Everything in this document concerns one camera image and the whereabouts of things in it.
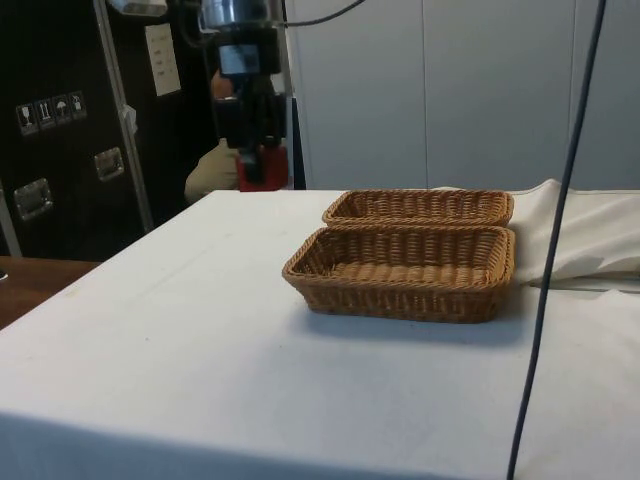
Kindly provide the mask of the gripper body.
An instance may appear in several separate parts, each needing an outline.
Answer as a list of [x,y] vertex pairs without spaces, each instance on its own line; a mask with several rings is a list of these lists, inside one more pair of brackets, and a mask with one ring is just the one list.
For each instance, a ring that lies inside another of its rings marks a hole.
[[281,72],[275,28],[232,27],[211,30],[206,35],[217,50],[222,76],[274,75]]

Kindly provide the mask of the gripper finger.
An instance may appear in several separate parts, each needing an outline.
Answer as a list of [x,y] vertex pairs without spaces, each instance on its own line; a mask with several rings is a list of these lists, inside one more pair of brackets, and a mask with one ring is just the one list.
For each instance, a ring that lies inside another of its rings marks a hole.
[[260,154],[264,79],[263,75],[252,75],[246,79],[241,90],[241,107],[245,121],[245,142],[241,147],[241,164],[249,183],[264,182]]

